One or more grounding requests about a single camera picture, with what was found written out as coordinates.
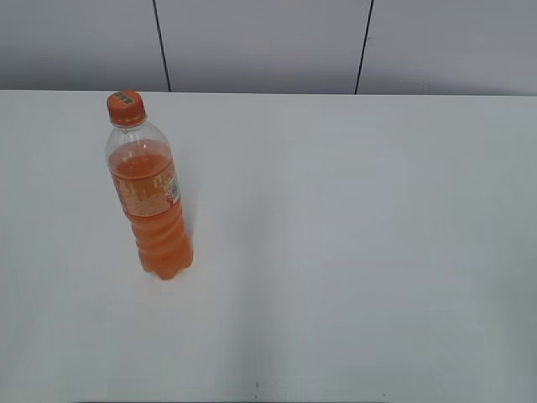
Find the orange soda bottle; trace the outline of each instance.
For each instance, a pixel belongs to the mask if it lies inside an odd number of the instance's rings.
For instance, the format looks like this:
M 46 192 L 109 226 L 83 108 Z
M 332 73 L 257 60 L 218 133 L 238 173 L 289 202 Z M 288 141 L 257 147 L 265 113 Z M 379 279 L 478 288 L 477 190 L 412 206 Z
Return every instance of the orange soda bottle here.
M 146 120 L 137 92 L 116 92 L 107 106 L 114 126 L 107 142 L 108 169 L 140 261 L 146 271 L 169 280 L 191 265 L 193 253 L 168 141 Z

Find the white tabletop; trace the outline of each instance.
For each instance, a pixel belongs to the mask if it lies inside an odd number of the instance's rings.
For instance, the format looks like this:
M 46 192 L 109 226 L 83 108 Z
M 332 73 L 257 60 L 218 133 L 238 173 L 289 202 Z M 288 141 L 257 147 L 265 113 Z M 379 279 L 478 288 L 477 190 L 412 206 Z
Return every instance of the white tabletop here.
M 0 401 L 537 400 L 537 98 L 145 93 L 193 266 L 143 272 L 105 92 L 0 92 Z

